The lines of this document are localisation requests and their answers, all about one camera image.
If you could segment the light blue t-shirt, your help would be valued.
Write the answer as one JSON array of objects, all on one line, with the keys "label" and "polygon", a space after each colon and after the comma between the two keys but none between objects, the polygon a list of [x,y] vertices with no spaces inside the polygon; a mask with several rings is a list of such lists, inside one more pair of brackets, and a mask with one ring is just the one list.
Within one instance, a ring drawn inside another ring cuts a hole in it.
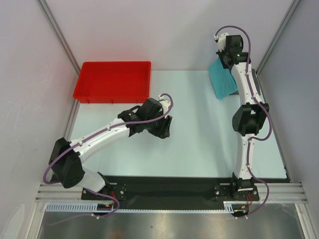
[{"label": "light blue t-shirt", "polygon": [[228,69],[224,69],[219,57],[209,65],[208,74],[217,99],[221,100],[238,92],[234,77]]}]

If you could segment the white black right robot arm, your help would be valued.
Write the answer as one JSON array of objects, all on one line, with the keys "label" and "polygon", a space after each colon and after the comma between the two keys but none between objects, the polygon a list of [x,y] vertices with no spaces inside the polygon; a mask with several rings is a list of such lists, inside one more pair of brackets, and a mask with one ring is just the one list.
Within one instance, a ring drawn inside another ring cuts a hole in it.
[{"label": "white black right robot arm", "polygon": [[269,105],[262,102],[253,79],[250,55],[243,52],[243,38],[240,35],[223,33],[214,37],[218,43],[217,55],[224,69],[229,70],[237,85],[240,107],[232,118],[233,130],[237,133],[237,162],[229,187],[219,186],[217,196],[226,199],[245,200],[257,195],[252,176],[254,144],[269,112]]}]

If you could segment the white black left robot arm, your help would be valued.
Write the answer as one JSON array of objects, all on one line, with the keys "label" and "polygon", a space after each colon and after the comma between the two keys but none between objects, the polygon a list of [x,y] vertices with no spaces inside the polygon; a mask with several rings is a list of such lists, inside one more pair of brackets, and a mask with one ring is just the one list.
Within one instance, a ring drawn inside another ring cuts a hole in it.
[{"label": "white black left robot arm", "polygon": [[106,178],[99,172],[84,168],[84,163],[109,144],[144,130],[155,137],[168,138],[172,108],[172,97],[163,93],[157,100],[148,98],[141,106],[122,111],[112,122],[87,136],[71,141],[63,137],[58,139],[43,175],[44,183],[50,183],[46,176],[51,170],[65,189],[80,186],[99,199],[107,198],[110,186]]}]

